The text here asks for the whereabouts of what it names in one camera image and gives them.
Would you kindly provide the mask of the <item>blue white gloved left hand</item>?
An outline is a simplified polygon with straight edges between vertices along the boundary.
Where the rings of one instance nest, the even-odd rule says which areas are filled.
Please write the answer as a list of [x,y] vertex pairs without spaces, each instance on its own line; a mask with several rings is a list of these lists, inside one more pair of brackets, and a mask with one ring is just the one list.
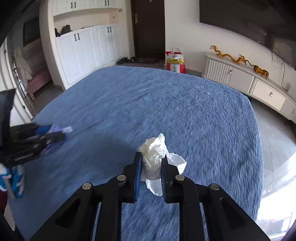
[[25,168],[23,164],[6,168],[1,164],[1,191],[11,189],[15,198],[20,198],[25,189]]

